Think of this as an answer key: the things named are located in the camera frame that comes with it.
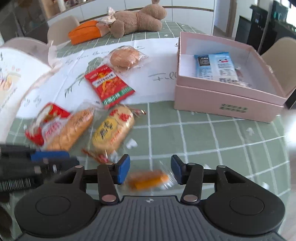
brown plush toy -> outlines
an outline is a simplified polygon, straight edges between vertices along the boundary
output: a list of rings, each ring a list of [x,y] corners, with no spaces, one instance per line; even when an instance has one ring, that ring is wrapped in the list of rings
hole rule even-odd
[[[110,24],[110,32],[115,38],[136,31],[160,31],[162,23],[160,20],[166,17],[166,10],[158,5],[160,0],[152,0],[138,12],[118,11],[112,15],[115,22]]]

red packaging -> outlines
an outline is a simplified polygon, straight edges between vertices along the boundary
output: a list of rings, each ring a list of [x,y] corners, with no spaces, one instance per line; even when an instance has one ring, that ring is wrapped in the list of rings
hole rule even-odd
[[[135,92],[105,64],[85,75],[85,78],[91,83],[106,109]]]
[[[39,146],[55,135],[67,122],[70,112],[48,103],[39,112],[35,122],[25,131],[26,137]]]

beige chair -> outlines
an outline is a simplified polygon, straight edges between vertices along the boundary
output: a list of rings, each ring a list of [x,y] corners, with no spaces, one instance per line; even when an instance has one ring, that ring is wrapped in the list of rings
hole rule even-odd
[[[74,16],[65,17],[53,23],[47,32],[47,40],[53,41],[53,45],[59,45],[69,41],[68,33],[79,26],[79,21]]]
[[[261,57],[272,68],[286,96],[290,96],[296,88],[296,40],[281,38]]]
[[[31,56],[36,57],[41,62],[48,64],[49,46],[45,43],[29,37],[16,37],[8,40],[1,47],[10,47],[23,51]]]

pink box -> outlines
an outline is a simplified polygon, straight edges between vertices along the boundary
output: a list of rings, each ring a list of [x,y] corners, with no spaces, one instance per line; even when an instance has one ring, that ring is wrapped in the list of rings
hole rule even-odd
[[[229,52],[252,88],[196,77],[194,55]],[[206,112],[262,122],[278,115],[288,96],[256,50],[249,45],[204,34],[181,32],[175,105],[177,110]]]

orange fabric bag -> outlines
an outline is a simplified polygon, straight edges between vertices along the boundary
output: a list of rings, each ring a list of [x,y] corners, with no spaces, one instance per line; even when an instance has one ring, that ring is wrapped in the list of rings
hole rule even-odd
[[[68,36],[73,45],[103,37],[109,33],[107,25],[96,20],[87,21],[69,32]]]

